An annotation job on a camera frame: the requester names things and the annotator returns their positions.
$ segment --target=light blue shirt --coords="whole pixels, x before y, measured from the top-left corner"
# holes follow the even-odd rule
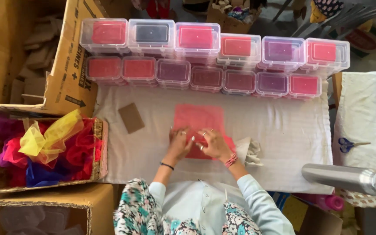
[[[149,186],[149,192],[162,205],[162,213],[173,219],[198,220],[200,231],[221,235],[226,220],[223,203],[242,206],[261,229],[263,235],[295,235],[288,219],[281,213],[271,196],[251,175],[237,181],[238,188],[222,183],[183,181],[169,184],[159,182]]]

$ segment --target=woman's right hand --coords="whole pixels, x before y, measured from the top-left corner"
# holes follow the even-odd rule
[[[196,146],[198,146],[200,149],[202,147],[202,152],[210,157],[217,158],[223,163],[227,162],[227,160],[230,159],[233,152],[230,150],[219,131],[202,129],[197,133],[201,136],[204,136],[208,143],[208,147],[204,147],[200,143],[196,143]]]

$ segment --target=woman's left hand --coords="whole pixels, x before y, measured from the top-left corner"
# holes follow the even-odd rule
[[[192,144],[195,140],[193,137],[188,144],[186,143],[187,139],[187,131],[189,130],[189,127],[187,128],[181,128],[176,131],[170,131],[169,132],[169,147],[168,152],[166,153],[166,156],[163,159],[163,163],[171,165],[172,167],[175,167],[176,164],[184,158],[191,150]]]

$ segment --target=pink bottle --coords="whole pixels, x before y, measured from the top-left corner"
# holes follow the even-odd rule
[[[303,193],[294,193],[292,195],[302,200],[316,204],[322,210],[335,210],[335,211],[343,210],[343,206],[344,206],[343,199],[336,195],[319,195],[319,194],[303,194]]]

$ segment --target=black arrow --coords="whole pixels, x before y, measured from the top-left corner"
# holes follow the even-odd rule
[[[81,108],[86,106],[86,104],[84,103],[83,100],[77,100],[77,99],[72,98],[72,97],[70,97],[70,96],[68,96],[68,95],[66,95],[65,100],[67,100],[67,101],[69,101],[69,102],[71,102],[71,103],[77,104],[77,105],[79,105],[79,107],[81,107]]]

